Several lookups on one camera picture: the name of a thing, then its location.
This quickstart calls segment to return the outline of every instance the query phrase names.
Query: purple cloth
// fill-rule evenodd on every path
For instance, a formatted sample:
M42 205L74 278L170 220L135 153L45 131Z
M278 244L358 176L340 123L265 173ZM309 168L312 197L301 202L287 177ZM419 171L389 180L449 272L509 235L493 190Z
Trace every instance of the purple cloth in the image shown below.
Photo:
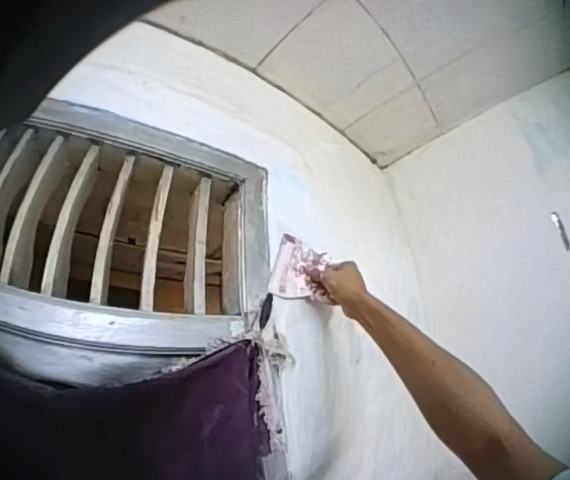
M0 370L0 479L262 478L257 363L243 341L161 377L64 391Z

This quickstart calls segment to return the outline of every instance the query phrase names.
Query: forearm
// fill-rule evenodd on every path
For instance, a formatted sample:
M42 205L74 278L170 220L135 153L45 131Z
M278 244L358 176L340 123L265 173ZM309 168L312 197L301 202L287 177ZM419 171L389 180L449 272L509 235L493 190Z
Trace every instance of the forearm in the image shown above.
M496 459L505 457L506 465L519 463L522 459L507 458L514 448L537 447L520 430L489 385L376 298L367 295L355 305L354 317L387 356L441 441L479 478L514 474L496 468ZM522 461L527 462L538 453L529 452ZM540 478L550 478L562 467L551 459ZM523 478L539 477L533 472Z

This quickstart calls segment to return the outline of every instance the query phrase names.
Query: hand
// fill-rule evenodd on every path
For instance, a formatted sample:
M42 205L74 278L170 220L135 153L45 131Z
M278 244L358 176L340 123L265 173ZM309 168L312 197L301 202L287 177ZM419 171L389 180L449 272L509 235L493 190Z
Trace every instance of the hand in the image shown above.
M356 319L358 305L369 295L361 272L354 262L331 265L321 274L321 283L343 313Z

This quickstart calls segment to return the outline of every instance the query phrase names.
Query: ceiling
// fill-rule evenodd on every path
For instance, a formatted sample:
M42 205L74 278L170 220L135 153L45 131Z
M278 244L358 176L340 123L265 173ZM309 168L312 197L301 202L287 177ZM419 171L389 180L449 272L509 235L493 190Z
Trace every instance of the ceiling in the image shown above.
M143 21L281 87L381 167L570 67L570 0L179 0Z

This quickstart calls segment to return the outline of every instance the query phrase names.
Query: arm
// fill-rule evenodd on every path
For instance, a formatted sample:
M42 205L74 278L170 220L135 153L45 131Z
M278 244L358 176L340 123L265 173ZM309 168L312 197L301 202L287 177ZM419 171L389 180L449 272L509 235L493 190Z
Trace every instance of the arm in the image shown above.
M371 296L355 264L334 267L321 282L378 344L432 430L477 478L549 480L566 468L527 436L478 374Z

